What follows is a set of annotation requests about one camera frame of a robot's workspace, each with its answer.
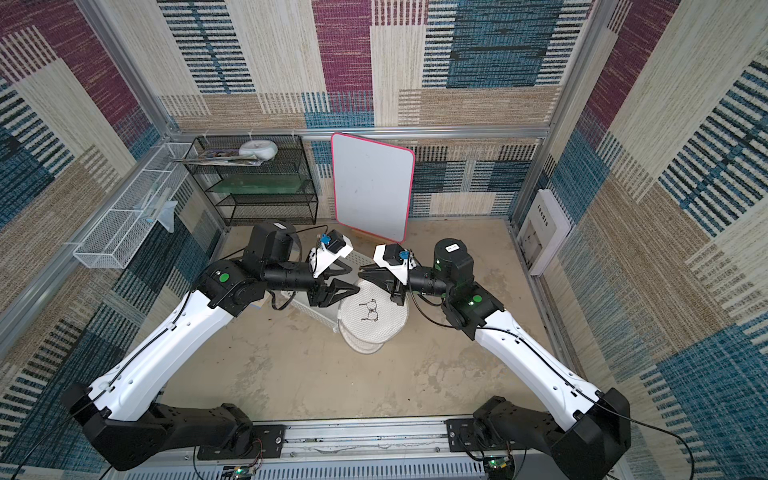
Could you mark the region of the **white mesh laundry bag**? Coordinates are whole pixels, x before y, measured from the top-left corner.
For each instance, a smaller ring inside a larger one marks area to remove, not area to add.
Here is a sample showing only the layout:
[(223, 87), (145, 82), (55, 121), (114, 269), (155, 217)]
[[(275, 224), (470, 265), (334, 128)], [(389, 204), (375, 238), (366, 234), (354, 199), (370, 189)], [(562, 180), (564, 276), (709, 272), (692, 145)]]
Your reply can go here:
[(360, 354), (379, 351), (406, 325), (409, 307), (399, 306), (371, 282), (358, 280), (359, 291), (338, 308), (338, 330), (347, 345)]

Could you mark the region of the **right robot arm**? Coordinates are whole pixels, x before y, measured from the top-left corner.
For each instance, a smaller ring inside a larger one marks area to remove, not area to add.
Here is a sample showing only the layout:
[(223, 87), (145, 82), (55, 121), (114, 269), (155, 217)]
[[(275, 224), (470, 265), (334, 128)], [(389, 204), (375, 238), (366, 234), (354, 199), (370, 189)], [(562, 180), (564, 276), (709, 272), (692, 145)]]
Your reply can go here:
[(538, 344), (474, 276), (474, 260), (454, 238), (439, 241), (422, 266), (399, 244), (379, 245), (359, 277), (400, 303), (437, 297), (448, 325), (492, 353), (537, 396), (536, 411), (494, 396), (473, 414), (469, 437), (483, 449), (521, 447), (549, 455), (569, 479), (602, 479), (631, 446), (628, 400), (601, 392)]

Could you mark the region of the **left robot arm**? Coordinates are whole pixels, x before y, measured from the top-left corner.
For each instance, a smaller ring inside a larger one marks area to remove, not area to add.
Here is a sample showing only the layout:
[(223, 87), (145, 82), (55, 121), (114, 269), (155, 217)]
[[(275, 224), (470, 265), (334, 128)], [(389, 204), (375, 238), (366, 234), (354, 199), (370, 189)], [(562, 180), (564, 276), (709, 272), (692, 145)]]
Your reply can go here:
[(255, 226), (242, 256), (205, 267), (180, 304), (123, 360), (90, 384), (74, 384), (62, 394), (62, 404), (114, 470), (127, 471), (157, 453), (186, 447), (234, 459), (253, 452), (253, 423), (235, 405), (177, 408), (156, 398), (198, 348), (264, 296), (303, 292), (311, 305), (325, 308), (358, 293), (340, 278), (351, 270), (343, 261), (353, 250), (348, 237), (332, 230), (292, 260), (299, 241), (287, 222)]

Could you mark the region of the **pink framed whiteboard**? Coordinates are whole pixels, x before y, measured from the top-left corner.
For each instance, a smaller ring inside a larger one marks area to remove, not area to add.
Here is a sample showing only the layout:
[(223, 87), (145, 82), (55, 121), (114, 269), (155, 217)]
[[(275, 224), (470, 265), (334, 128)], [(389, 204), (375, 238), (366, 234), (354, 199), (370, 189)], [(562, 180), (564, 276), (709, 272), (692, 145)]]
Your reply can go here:
[(344, 133), (331, 136), (335, 218), (401, 242), (407, 233), (416, 164), (407, 148)]

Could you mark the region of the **green board in shelf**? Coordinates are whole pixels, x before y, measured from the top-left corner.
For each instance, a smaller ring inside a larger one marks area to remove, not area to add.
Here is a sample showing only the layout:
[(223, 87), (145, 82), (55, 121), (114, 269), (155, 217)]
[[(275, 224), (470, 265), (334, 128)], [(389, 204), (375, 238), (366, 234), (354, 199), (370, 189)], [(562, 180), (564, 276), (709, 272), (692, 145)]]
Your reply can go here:
[(308, 179), (295, 175), (238, 175), (220, 180), (207, 191), (232, 195), (295, 194), (308, 185)]

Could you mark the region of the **black mesh shelf rack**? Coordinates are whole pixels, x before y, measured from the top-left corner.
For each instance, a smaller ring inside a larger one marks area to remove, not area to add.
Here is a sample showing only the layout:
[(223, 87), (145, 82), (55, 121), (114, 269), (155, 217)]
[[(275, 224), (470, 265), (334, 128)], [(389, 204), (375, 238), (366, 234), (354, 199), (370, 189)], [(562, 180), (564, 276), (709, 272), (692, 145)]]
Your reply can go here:
[(318, 192), (298, 136), (201, 135), (179, 162), (228, 227), (317, 220)]

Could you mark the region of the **white round object on shelf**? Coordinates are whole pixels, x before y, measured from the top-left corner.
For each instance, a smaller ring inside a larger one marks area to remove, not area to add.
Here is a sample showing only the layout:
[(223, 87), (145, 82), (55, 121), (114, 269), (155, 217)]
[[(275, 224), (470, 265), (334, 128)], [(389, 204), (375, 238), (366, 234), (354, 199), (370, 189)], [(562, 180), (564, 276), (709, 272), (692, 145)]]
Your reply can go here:
[(240, 157), (254, 161), (272, 160), (278, 153), (278, 146), (270, 140), (249, 140), (238, 150)]

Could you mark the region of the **magazines on shelf top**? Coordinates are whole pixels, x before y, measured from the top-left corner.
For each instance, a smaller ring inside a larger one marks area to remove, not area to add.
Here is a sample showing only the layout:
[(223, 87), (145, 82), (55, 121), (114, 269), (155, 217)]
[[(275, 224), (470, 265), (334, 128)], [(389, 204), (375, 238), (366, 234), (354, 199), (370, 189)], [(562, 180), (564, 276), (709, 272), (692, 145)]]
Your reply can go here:
[(264, 159), (255, 156), (242, 156), (237, 150), (190, 151), (184, 158), (174, 159), (175, 163), (196, 166), (261, 166)]

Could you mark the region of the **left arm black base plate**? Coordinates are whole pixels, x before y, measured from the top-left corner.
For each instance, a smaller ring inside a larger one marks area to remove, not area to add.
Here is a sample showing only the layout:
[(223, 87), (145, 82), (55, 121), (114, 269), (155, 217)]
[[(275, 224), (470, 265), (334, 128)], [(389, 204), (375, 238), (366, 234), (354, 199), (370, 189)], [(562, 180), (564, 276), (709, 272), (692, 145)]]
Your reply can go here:
[(224, 447), (202, 446), (197, 460), (276, 459), (282, 453), (286, 426), (283, 424), (253, 424), (235, 434)]

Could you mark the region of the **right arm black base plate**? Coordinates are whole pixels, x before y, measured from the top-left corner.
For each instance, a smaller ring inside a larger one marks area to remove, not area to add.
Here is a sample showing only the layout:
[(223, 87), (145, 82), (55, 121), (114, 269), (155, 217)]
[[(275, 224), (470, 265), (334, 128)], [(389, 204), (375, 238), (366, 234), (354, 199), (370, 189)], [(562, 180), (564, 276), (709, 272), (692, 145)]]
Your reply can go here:
[(487, 453), (502, 450), (517, 452), (525, 449), (521, 443), (502, 441), (489, 427), (471, 417), (449, 418), (444, 421), (444, 424), (451, 452), (480, 453), (483, 451)]

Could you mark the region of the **white Inedia wall calendar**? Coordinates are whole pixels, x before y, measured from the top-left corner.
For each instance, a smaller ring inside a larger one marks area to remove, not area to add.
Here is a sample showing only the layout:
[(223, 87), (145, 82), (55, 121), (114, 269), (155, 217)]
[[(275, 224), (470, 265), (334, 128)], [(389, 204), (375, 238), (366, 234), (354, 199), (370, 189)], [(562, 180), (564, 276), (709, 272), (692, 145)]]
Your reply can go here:
[(540, 189), (517, 235), (530, 276), (541, 276), (562, 247), (571, 222), (550, 189)]

